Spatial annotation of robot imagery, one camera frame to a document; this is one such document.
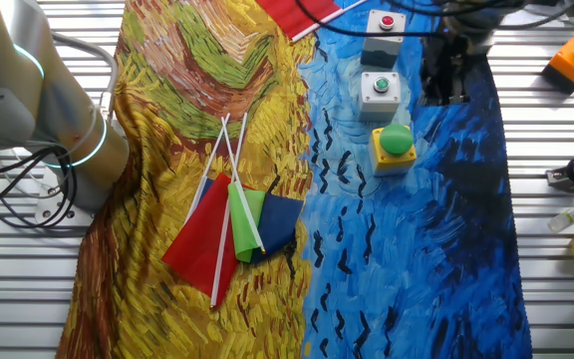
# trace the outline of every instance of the black cable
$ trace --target black cable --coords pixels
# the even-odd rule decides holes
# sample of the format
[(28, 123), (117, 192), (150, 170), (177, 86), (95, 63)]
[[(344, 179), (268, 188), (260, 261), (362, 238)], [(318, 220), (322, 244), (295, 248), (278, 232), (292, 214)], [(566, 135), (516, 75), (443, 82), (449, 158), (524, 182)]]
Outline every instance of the black cable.
[(461, 10), (429, 11), (429, 10), (422, 10), (422, 9), (415, 8), (413, 6), (405, 5), (398, 0), (387, 0), (387, 2), (390, 2), (392, 5), (394, 5), (396, 7), (399, 7), (401, 9), (405, 9), (407, 11), (411, 11), (411, 12), (416, 13), (416, 14), (427, 15), (427, 16), (439, 16), (439, 17), (470, 14), (470, 13), (475, 12), (475, 11), (494, 7), (495, 5), (502, 3), (502, 2), (505, 2), (505, 1), (506, 0), (491, 0), (491, 1), (485, 2), (483, 4), (468, 6), (467, 8), (461, 9)]
[(23, 176), (25, 176), (34, 166), (36, 166), (42, 159), (47, 157), (50, 153), (51, 152), (42, 152), (42, 154), (40, 156), (36, 157), (35, 160), (29, 166), (27, 166), (19, 174), (18, 177), (16, 177), (13, 181), (11, 181), (10, 184), (7, 187), (5, 187), (4, 190), (1, 191), (0, 199), (3, 198), (6, 194), (8, 194), (8, 192), (10, 192), (15, 187), (15, 185), (17, 185), (17, 183), (19, 183), (19, 181), (23, 178)]
[(363, 38), (378, 38), (378, 37), (400, 37), (400, 36), (413, 36), (413, 37), (446, 37), (445, 34), (436, 33), (436, 32), (387, 32), (387, 33), (369, 33), (369, 32), (359, 32), (359, 31), (351, 31), (345, 30), (341, 28), (337, 28), (335, 26), (327, 25), (324, 22), (320, 21), (320, 19), (316, 18), (314, 14), (312, 14), (305, 5), (302, 3), (301, 0), (295, 0), (296, 5), (300, 8), (300, 10), (313, 22), (318, 24), (321, 28), (327, 29), (329, 31), (335, 32), (337, 34), (347, 35), (347, 36), (355, 36), (355, 37), (363, 37)]
[(5, 167), (5, 168), (1, 168), (1, 169), (0, 169), (0, 174), (3, 174), (3, 173), (8, 172), (8, 171), (10, 171), (10, 170), (15, 170), (15, 169), (17, 169), (17, 168), (19, 168), (19, 167), (25, 165), (26, 163), (28, 163), (28, 162), (30, 162), (30, 161), (32, 161), (32, 160), (35, 160), (36, 158), (41, 158), (41, 160), (42, 160), (42, 159), (44, 159), (45, 157), (47, 157), (49, 154), (51, 154), (52, 152), (53, 152), (53, 151), (52, 151), (51, 149), (42, 149), (42, 150), (39, 150), (39, 151), (37, 151), (36, 153), (32, 154), (32, 156), (28, 157), (27, 159), (25, 159), (25, 160), (23, 160), (23, 161), (20, 161), (20, 162), (14, 164), (14, 165), (11, 165), (11, 166), (8, 166), (8, 167)]
[(534, 21), (534, 22), (528, 23), (528, 24), (499, 26), (497, 29), (498, 30), (514, 30), (514, 31), (532, 29), (534, 27), (548, 24), (549, 22), (551, 22), (553, 20), (559, 19), (562, 15), (566, 14), (573, 7), (574, 7), (574, 1), (571, 1), (566, 6), (561, 8), (558, 12), (556, 12), (556, 13), (548, 16), (548, 17), (545, 17), (541, 20)]
[[(71, 178), (72, 178), (72, 181), (73, 181), (72, 182), (72, 185), (73, 185), (72, 196), (69, 197), (70, 180), (68, 178), (63, 183), (62, 193), (63, 193), (64, 199), (61, 200), (61, 202), (59, 203), (57, 211), (55, 211), (55, 213), (52, 214), (52, 216), (50, 216), (48, 219), (44, 220), (43, 222), (39, 222), (39, 223), (33, 223), (31, 221), (26, 220), (21, 214), (17, 213), (14, 210), (14, 208), (5, 200), (5, 198), (1, 198), (0, 199), (1, 203), (4, 204), (4, 206), (6, 206), (6, 208), (13, 215), (15, 215), (15, 217), (17, 217), (17, 219), (26, 223), (26, 225), (9, 221), (0, 213), (0, 220), (1, 221), (5, 222), (6, 224), (8, 224), (10, 226), (16, 227), (16, 228), (35, 229), (35, 228), (53, 227), (53, 226), (59, 224), (60, 222), (62, 222), (66, 218), (66, 216), (68, 215), (68, 213), (72, 209), (75, 197), (77, 195), (77, 175), (76, 175), (75, 169), (70, 166), (71, 162), (69, 160), (69, 157), (63, 156), (64, 152), (65, 151), (61, 148), (54, 148), (54, 154), (59, 159), (59, 165), (61, 167), (61, 170), (64, 173), (64, 176), (67, 178), (68, 178), (68, 176), (71, 176)], [(66, 199), (68, 200), (69, 204), (68, 204), (68, 207), (66, 208), (66, 211), (62, 213), (64, 206), (65, 206)], [(57, 216), (59, 216), (59, 214), (61, 215), (61, 217), (59, 219), (57, 219), (55, 222), (51, 223), (51, 221), (53, 221)], [(78, 229), (78, 228), (76, 228), (76, 227), (61, 227), (60, 229)]]

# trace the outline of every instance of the metal grating table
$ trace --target metal grating table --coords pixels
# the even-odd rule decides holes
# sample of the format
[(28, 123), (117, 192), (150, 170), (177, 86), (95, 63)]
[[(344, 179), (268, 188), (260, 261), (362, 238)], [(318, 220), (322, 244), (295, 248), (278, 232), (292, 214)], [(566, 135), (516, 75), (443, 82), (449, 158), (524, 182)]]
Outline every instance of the metal grating table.
[[(50, 25), (114, 53), (122, 0), (40, 0)], [(509, 22), (523, 22), (514, 15)], [(544, 171), (574, 158), (574, 95), (568, 99), (538, 79), (555, 52), (574, 35), (557, 22), (545, 29), (498, 32), (488, 54), (502, 107), (520, 267), (534, 357), (574, 358), (574, 260), (566, 245), (574, 226), (550, 234), (549, 217), (574, 204), (574, 194), (546, 185)], [(101, 60), (59, 46), (81, 85), (97, 100), (109, 78)], [(2, 153), (12, 163), (11, 152)], [(33, 171), (36, 177), (44, 169)], [(38, 192), (32, 179), (25, 190)], [(20, 193), (17, 210), (34, 216)], [(53, 358), (68, 315), (80, 237), (51, 238), (0, 222), (0, 358)]]

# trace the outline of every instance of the brush stroke pattern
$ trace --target brush stroke pattern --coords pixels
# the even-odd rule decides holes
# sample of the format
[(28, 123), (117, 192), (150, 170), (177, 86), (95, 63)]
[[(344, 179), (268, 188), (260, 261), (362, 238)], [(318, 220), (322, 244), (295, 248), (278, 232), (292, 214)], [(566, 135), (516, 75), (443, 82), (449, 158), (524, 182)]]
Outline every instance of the brush stroke pattern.
[[(369, 9), (379, 6), (391, 9), (370, 3), (334, 25), (364, 31)], [(416, 15), (407, 30), (432, 26)], [(363, 71), (383, 70), (360, 65), (361, 39), (321, 30), (317, 45), (314, 61), (300, 66), (316, 156), (301, 218), (310, 233), (304, 257), (315, 260), (316, 251), (325, 259), (313, 268), (304, 304), (305, 318), (316, 313), (304, 347), (328, 343), (309, 358), (531, 357), (505, 139), (487, 64), (467, 78), (470, 104), (422, 108), (421, 44), (405, 39), (395, 70), (404, 103), (393, 122), (411, 127), (419, 157), (405, 176), (379, 179), (368, 142), (382, 125), (357, 122), (356, 84)], [(342, 240), (316, 241), (311, 233)]]
[(126, 1), (116, 111), (130, 162), (82, 242), (58, 358), (299, 352), (312, 267), (302, 258), (302, 222), (283, 252), (238, 267), (218, 310), (160, 259), (212, 151), (210, 176), (231, 173), (225, 145), (213, 147), (227, 113), (233, 147), (249, 113), (243, 182), (304, 199), (310, 124), (297, 64), (312, 59), (313, 45), (313, 37), (289, 44), (254, 0)]

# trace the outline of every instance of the red fabric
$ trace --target red fabric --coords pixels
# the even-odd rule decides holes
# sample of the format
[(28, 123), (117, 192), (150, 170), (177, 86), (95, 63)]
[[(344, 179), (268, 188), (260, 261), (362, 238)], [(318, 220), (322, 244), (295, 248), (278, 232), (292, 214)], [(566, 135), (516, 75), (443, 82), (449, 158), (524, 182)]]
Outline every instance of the red fabric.
[[(162, 259), (189, 284), (207, 296), (211, 296), (211, 287), (216, 272), (220, 231), (229, 196), (227, 191), (229, 182), (228, 176), (218, 175)], [(227, 239), (216, 297), (217, 306), (225, 297), (237, 264), (230, 223), (227, 227)]]
[[(314, 22), (300, 10), (295, 0), (256, 0), (256, 2), (290, 39), (314, 25)], [(319, 20), (340, 10), (333, 0), (301, 0), (301, 2)]]

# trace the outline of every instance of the yellow painted fabric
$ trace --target yellow painted fabric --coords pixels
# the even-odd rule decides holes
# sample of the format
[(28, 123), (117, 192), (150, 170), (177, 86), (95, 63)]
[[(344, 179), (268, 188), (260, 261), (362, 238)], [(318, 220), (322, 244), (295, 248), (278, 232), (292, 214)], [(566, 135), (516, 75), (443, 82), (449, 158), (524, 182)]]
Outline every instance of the yellow painted fabric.
[[(116, 110), (131, 158), (82, 242), (58, 358), (300, 356), (311, 276), (302, 223), (296, 253), (240, 264), (216, 311), (160, 259), (227, 113), (233, 145), (250, 114), (242, 181), (268, 190), (280, 179), (273, 193), (304, 199), (309, 122), (297, 66), (312, 56), (313, 38), (291, 46), (253, 0), (127, 1)], [(211, 176), (230, 170), (219, 152)]]

